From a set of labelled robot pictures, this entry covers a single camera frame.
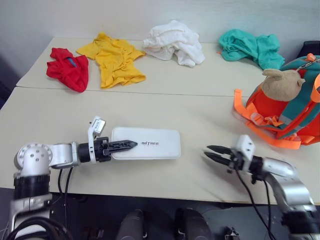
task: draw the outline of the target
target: orange backpack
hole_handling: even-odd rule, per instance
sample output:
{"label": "orange backpack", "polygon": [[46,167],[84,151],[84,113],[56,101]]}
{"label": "orange backpack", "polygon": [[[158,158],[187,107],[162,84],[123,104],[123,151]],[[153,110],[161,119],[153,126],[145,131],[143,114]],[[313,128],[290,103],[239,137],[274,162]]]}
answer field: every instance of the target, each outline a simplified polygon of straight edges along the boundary
{"label": "orange backpack", "polygon": [[296,70],[305,79],[300,93],[291,101],[267,97],[260,85],[242,105],[240,89],[235,90],[234,109],[248,119],[246,125],[273,146],[298,149],[320,142],[320,56],[308,54],[280,70]]}

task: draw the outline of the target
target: black cable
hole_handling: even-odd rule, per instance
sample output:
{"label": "black cable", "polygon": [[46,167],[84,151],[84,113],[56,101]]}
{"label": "black cable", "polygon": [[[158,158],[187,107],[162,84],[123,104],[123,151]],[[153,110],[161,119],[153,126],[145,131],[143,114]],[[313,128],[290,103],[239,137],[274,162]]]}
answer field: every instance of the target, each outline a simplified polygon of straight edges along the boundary
{"label": "black cable", "polygon": [[59,176],[58,176],[58,189],[59,189],[59,193],[61,195],[63,195],[64,193],[62,192],[62,189],[61,189],[61,175],[62,175],[62,169],[60,169],[59,171]]}
{"label": "black cable", "polygon": [[67,222],[67,224],[68,224],[68,228],[70,228],[70,226],[71,226],[71,213],[70,213],[70,208],[69,207],[67,207],[66,208],[66,213],[67,213],[67,219],[68,219],[68,222]]}
{"label": "black cable", "polygon": [[[234,170],[235,170],[235,173],[236,173],[236,175],[238,176],[240,182],[242,183],[242,185],[244,186],[245,190],[246,190],[247,193],[249,194],[249,197],[250,197],[252,206],[253,206],[256,214],[258,215],[258,217],[260,218],[261,222],[262,222],[263,225],[266,227],[266,229],[269,231],[269,228],[268,228],[267,224],[265,223],[265,220],[263,219],[261,213],[259,212],[259,210],[258,210],[258,208],[257,208],[257,205],[256,205],[256,203],[255,203],[255,200],[254,200],[254,198],[253,198],[253,196],[252,196],[252,194],[251,194],[251,191],[250,191],[249,187],[247,186],[247,184],[246,184],[245,181],[242,179],[242,177],[241,177],[241,175],[240,175],[240,173],[239,173],[239,169],[238,169],[238,166],[237,166],[237,165],[234,167]],[[272,234],[272,232],[271,232],[271,236],[272,236],[271,240],[276,240],[276,238],[275,238],[275,236]]]}
{"label": "black cable", "polygon": [[19,236],[17,237],[15,240],[28,240],[28,239],[33,239],[33,238],[37,238],[37,239],[48,239],[48,234],[46,231],[36,231],[33,233],[28,233],[26,235],[23,236]]}
{"label": "black cable", "polygon": [[8,232],[8,234],[9,234],[9,221],[8,221],[8,223],[7,223],[6,226],[5,226],[5,229],[4,229],[4,231],[3,231],[1,240],[4,240],[4,239],[5,239],[6,232]]}
{"label": "black cable", "polygon": [[272,236],[272,232],[271,232],[271,204],[270,204],[270,195],[269,195],[269,189],[268,189],[268,185],[266,180],[263,181],[264,182],[264,186],[265,186],[265,192],[266,192],[266,198],[268,200],[268,234],[269,234],[269,238],[270,240],[273,240],[273,236]]}
{"label": "black cable", "polygon": [[59,200],[60,200],[62,197],[63,197],[63,195],[60,195],[60,196],[58,197],[58,199],[55,200],[51,205],[52,205],[52,206],[55,205],[57,202],[59,202]]}
{"label": "black cable", "polygon": [[71,177],[72,170],[74,168],[71,167],[68,173],[68,177],[66,179],[66,184],[65,184],[65,191],[64,191],[64,225],[65,228],[68,229],[68,217],[67,217],[67,194],[68,194],[68,187],[69,187],[69,181]]}
{"label": "black cable", "polygon": [[31,217],[23,221],[14,231],[10,233],[7,240],[14,240],[17,233],[29,226],[39,225],[46,231],[38,231],[26,234],[16,238],[16,240],[25,240],[30,238],[41,238],[45,240],[73,240],[70,232],[60,223],[45,217]]}
{"label": "black cable", "polygon": [[58,240],[60,239],[56,228],[47,222],[47,218],[44,217],[31,217],[23,221],[16,229],[14,229],[7,237],[7,240],[15,240],[16,235],[22,229],[25,229],[32,225],[39,225],[43,227],[47,233],[48,240]]}

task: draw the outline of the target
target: orange strap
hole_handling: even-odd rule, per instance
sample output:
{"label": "orange strap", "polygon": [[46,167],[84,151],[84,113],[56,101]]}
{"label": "orange strap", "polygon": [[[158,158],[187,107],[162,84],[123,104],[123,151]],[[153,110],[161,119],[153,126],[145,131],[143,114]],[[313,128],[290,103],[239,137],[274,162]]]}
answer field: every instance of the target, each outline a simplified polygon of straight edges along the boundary
{"label": "orange strap", "polygon": [[312,139],[311,141],[303,142],[302,144],[303,145],[311,145],[311,144],[315,144],[315,143],[318,143],[318,142],[320,142],[320,136],[315,136],[314,139]]}
{"label": "orange strap", "polygon": [[250,102],[247,107],[242,105],[242,90],[236,89],[234,91],[234,109],[244,118],[254,122],[257,126],[273,125],[275,127],[283,124],[282,121],[279,121],[278,116],[267,116],[263,117],[258,113],[256,106],[253,102]]}
{"label": "orange strap", "polygon": [[[250,103],[247,108],[245,108],[242,105],[242,90],[241,89],[236,89],[234,91],[234,109],[243,117],[246,119],[251,119],[251,114],[256,112],[257,109],[254,106],[253,103]],[[274,137],[271,137],[267,135],[262,129],[258,128],[254,123],[251,121],[247,121],[246,125],[254,132],[256,133],[259,137],[261,137],[263,140],[265,140],[268,144],[280,147],[280,148],[287,148],[287,149],[299,149],[302,141],[300,140],[285,140],[285,139],[275,139]]]}
{"label": "orange strap", "polygon": [[318,88],[320,88],[320,74],[316,76],[311,92],[311,100],[315,103],[320,103],[320,92],[318,92]]}
{"label": "orange strap", "polygon": [[299,137],[301,139],[301,142],[304,145],[307,145],[308,143],[310,143],[311,141],[313,141],[316,138],[315,136],[305,136],[305,135],[300,135]]}
{"label": "orange strap", "polygon": [[267,135],[262,129],[256,127],[252,122],[247,121],[246,125],[260,138],[265,140],[268,144],[285,149],[299,149],[301,141],[292,141],[284,139],[275,139],[272,136]]}

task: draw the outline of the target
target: floor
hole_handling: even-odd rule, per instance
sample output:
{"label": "floor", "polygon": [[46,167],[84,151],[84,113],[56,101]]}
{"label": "floor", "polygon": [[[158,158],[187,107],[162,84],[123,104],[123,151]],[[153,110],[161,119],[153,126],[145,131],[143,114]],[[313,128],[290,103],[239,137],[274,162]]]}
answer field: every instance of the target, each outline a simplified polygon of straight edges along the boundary
{"label": "floor", "polygon": [[[0,188],[0,230],[8,222],[9,204],[13,190]],[[53,194],[53,202],[60,195]],[[114,240],[122,219],[134,209],[142,209],[148,226],[148,239],[174,240],[173,219],[177,208],[192,208],[206,219],[214,240],[224,240],[226,227],[234,227],[241,240],[268,240],[265,227],[254,209],[245,204],[229,204],[178,199],[102,196],[70,194],[67,217],[75,240]],[[265,218],[267,206],[258,207]],[[64,203],[60,199],[51,207],[50,217],[65,223]],[[272,232],[277,240],[288,240],[288,231],[281,225],[281,213],[272,206]],[[102,238],[95,238],[98,230],[104,230]]]}

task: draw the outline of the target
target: beige table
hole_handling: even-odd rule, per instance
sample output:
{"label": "beige table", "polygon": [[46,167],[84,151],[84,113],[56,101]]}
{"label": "beige table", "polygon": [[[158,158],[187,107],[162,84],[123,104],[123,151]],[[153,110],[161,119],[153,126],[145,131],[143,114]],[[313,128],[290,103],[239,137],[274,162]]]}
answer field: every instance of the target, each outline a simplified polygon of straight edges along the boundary
{"label": "beige table", "polygon": [[[201,157],[207,145],[230,146],[238,135],[248,134],[256,144],[256,155],[293,163],[320,204],[320,145],[299,150],[272,148],[233,117],[232,105],[233,98],[224,96],[76,94],[65,89],[16,87],[0,110],[0,187],[13,188],[13,158],[21,146],[30,142],[87,142],[89,122],[97,115],[107,121],[102,136],[111,136],[112,128],[118,126],[176,129],[181,134],[182,154],[177,160],[84,163],[73,172],[71,193],[248,203],[235,174]],[[51,171],[53,192],[58,191],[58,172]],[[256,202],[265,204],[263,184],[249,186]]]}
{"label": "beige table", "polygon": [[[52,48],[66,48],[75,56],[76,49],[91,43],[92,39],[53,38],[29,72],[17,83],[19,87],[66,89],[62,83],[46,75],[47,62]],[[130,41],[141,49],[141,41]],[[201,96],[233,96],[234,90],[243,90],[249,97],[263,80],[262,70],[251,60],[225,61],[214,43],[202,43],[205,60],[194,68],[180,66],[176,60],[162,61],[152,56],[137,59],[135,66],[146,75],[146,80],[129,86],[117,85],[100,89],[100,70],[95,61],[89,60],[87,90],[127,93],[153,93]]]}

